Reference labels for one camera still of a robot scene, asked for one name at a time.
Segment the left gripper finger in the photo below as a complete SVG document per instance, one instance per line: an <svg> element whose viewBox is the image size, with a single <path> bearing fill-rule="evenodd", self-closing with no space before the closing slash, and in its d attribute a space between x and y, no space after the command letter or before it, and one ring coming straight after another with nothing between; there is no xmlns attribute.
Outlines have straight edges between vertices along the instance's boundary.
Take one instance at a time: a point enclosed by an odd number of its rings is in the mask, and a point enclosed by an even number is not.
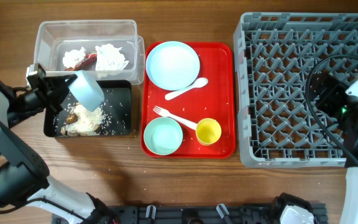
<svg viewBox="0 0 358 224"><path fill-rule="evenodd" d="M63 103L69 92L69 90L58 90L50 95L50 110L54 114L58 114L59 112L61 112L61 110L63 109L61 104Z"/></svg>
<svg viewBox="0 0 358 224"><path fill-rule="evenodd" d="M53 77L53 90L57 93L68 93L69 86L77 79L77 75L69 74Z"/></svg>

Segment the yellow plastic cup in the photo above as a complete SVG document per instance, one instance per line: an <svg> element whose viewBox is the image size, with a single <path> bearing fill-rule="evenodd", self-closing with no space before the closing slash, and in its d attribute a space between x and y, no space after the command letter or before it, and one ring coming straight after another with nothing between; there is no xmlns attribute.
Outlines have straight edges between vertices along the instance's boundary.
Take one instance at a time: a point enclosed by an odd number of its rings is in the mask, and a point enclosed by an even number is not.
<svg viewBox="0 0 358 224"><path fill-rule="evenodd" d="M205 118L199 121L195 132L198 142L204 146L216 143L222 135L220 124L212 118Z"/></svg>

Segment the small white napkin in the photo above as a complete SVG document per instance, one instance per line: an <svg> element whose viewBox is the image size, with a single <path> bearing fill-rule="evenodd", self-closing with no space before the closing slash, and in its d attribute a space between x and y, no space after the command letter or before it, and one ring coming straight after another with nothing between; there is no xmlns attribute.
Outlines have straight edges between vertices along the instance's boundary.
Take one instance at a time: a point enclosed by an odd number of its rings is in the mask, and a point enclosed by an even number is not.
<svg viewBox="0 0 358 224"><path fill-rule="evenodd" d="M75 68L77 64L85 59L85 56L86 49L81 47L80 50L71 50L69 52L65 52L62 62L65 68Z"/></svg>

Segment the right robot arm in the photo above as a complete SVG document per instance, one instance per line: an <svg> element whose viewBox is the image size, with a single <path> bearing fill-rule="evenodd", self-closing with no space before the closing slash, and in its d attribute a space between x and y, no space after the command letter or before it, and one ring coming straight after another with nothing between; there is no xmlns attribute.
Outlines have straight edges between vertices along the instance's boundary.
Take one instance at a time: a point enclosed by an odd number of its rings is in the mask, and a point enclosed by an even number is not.
<svg viewBox="0 0 358 224"><path fill-rule="evenodd" d="M342 145L352 156L346 157L346 197L341 223L358 223L358 81L352 86L336 78L318 74L311 79L310 98L318 110L337 120L344 132Z"/></svg>

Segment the light blue bowl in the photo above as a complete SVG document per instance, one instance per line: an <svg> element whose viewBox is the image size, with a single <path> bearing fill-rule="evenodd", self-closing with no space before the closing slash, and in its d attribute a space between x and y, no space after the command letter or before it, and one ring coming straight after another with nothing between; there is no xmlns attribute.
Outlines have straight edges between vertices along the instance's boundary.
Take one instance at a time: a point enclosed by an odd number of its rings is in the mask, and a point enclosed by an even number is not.
<svg viewBox="0 0 358 224"><path fill-rule="evenodd" d="M71 94L88 111L94 111L104 101L104 93L94 76L80 70L76 79L68 86Z"/></svg>

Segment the red snack wrapper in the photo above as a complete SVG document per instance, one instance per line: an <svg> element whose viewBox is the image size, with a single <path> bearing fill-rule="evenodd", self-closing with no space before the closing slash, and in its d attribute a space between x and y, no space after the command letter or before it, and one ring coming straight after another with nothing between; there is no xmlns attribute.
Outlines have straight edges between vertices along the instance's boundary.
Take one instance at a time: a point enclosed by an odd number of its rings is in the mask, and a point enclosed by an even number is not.
<svg viewBox="0 0 358 224"><path fill-rule="evenodd" d="M78 62L74 67L66 68L65 71L84 70L84 69L90 67L93 63L95 63L96 59L97 59L96 52L87 54L82 61Z"/></svg>

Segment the food leftovers with rice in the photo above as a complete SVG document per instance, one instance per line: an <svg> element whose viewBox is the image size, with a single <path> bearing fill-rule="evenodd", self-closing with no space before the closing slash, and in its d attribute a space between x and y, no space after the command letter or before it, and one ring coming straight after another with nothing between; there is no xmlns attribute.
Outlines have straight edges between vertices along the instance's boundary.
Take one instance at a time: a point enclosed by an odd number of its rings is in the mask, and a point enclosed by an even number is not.
<svg viewBox="0 0 358 224"><path fill-rule="evenodd" d="M70 108L60 132L63 136L95 136L99 134L105 119L106 113L101 106L89 111L76 103Z"/></svg>

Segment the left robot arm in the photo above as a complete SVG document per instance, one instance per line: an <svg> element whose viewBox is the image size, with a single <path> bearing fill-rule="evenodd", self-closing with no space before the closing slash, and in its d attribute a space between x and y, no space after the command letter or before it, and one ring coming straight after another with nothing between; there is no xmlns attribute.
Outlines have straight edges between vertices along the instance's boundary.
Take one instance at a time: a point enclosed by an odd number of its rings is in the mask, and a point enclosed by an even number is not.
<svg viewBox="0 0 358 224"><path fill-rule="evenodd" d="M30 87L0 81L0 214L38 207L68 223L118 223L100 199L77 192L50 175L45 161L11 128L42 112L58 113L67 94L85 87L99 91L94 80L74 73L62 77L30 75Z"/></svg>

